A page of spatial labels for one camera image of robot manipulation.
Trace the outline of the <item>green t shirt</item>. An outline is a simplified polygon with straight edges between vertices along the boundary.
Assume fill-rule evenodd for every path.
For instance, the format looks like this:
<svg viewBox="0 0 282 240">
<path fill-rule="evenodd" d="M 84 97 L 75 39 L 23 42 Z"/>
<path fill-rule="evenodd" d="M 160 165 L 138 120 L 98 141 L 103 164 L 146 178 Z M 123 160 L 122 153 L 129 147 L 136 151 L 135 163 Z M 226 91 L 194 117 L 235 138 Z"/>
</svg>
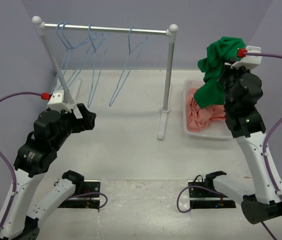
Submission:
<svg viewBox="0 0 282 240">
<path fill-rule="evenodd" d="M 223 84 L 218 82 L 224 63 L 237 56 L 238 49 L 245 47 L 245 42 L 238 37 L 223 36 L 206 48 L 206 57 L 197 63 L 204 73 L 204 85 L 194 94 L 200 108 L 224 104 Z"/>
</svg>

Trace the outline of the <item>blue hanger with shirt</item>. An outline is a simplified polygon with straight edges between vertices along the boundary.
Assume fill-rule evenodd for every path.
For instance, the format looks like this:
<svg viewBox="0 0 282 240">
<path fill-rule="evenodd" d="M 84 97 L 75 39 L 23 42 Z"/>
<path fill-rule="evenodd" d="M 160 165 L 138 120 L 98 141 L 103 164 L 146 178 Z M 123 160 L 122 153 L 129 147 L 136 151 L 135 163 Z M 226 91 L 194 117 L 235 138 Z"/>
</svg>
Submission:
<svg viewBox="0 0 282 240">
<path fill-rule="evenodd" d="M 91 31 L 91 27 L 93 25 L 90 24 L 89 25 L 89 29 L 88 29 L 88 37 L 89 40 L 91 42 L 91 47 L 93 49 L 91 56 L 93 57 L 93 70 L 92 70 L 92 81 L 91 81 L 91 88 L 90 88 L 90 93 L 89 93 L 89 97 L 88 97 L 88 107 L 90 107 L 92 105 L 98 84 L 99 84 L 99 80 L 100 80 L 100 76 L 102 73 L 102 70 L 104 68 L 104 64 L 105 64 L 105 59 L 107 56 L 107 50 L 109 47 L 109 43 L 110 43 L 110 34 L 107 33 L 106 35 L 104 35 L 102 32 L 101 33 L 94 33 L 94 37 L 92 37 L 92 31 Z M 97 68 L 97 59 L 98 59 L 98 54 L 100 53 L 100 49 L 104 49 L 104 51 L 102 52 L 102 58 L 101 58 L 101 62 L 100 62 L 100 66 L 99 68 Z"/>
</svg>

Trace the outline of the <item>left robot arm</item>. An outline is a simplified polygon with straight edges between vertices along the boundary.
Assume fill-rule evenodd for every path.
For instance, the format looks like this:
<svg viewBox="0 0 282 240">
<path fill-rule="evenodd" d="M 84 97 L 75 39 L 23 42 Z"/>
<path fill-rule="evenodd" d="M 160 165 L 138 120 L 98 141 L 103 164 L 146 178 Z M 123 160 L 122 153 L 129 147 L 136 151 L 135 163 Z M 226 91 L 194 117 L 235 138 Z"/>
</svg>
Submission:
<svg viewBox="0 0 282 240">
<path fill-rule="evenodd" d="M 14 162 L 16 180 L 0 211 L 0 240 L 34 240 L 46 219 L 71 196 L 80 196 L 85 189 L 84 177 L 72 170 L 65 172 L 57 185 L 37 204 L 30 206 L 33 196 L 57 158 L 57 152 L 70 134 L 92 130 L 96 114 L 77 105 L 82 117 L 74 112 L 58 112 L 48 108 L 34 122 L 34 130 L 18 150 Z"/>
</svg>

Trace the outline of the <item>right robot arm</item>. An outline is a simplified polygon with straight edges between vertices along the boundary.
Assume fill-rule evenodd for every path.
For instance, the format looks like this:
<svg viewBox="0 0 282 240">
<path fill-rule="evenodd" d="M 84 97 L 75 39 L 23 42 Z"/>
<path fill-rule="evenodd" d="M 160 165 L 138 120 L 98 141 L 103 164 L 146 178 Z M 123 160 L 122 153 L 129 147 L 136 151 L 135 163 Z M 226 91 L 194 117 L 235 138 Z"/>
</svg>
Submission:
<svg viewBox="0 0 282 240">
<path fill-rule="evenodd" d="M 224 86 L 226 125 L 244 154 L 254 187 L 246 188 L 217 171 L 206 175 L 204 191 L 211 197 L 223 194 L 239 204 L 253 225 L 280 217 L 282 181 L 264 142 L 266 128 L 255 107 L 263 95 L 261 79 L 243 66 L 234 68 L 225 63 L 218 81 Z"/>
</svg>

